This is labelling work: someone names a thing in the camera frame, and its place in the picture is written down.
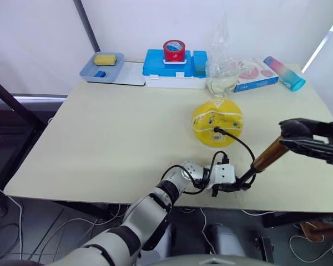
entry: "plastic bag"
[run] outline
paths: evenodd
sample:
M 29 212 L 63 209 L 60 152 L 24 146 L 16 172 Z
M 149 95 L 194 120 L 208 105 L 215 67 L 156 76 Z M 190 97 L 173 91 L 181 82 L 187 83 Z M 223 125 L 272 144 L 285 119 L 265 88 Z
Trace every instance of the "plastic bag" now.
M 228 55 L 229 35 L 226 16 L 222 19 L 207 53 L 206 84 L 214 97 L 231 93 L 238 81 L 239 63 Z

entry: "table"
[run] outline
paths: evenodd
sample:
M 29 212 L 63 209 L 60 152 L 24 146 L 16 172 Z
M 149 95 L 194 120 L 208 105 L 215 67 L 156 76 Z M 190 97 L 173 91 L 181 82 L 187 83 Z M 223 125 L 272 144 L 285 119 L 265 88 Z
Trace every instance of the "table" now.
M 296 65 L 290 68 L 300 73 Z M 193 110 L 208 90 L 162 89 L 81 81 L 58 110 L 5 187 L 11 196 L 78 202 L 133 203 L 163 172 L 193 160 L 210 164 L 215 149 L 198 142 Z M 280 134 L 279 121 L 303 117 L 333 121 L 307 83 L 293 93 L 282 84 L 236 93 L 244 128 L 240 138 L 259 155 Z M 223 149 L 241 176 L 251 158 L 237 142 Z M 259 174 L 248 191 L 182 195 L 177 206 L 333 212 L 333 166 L 285 154 Z

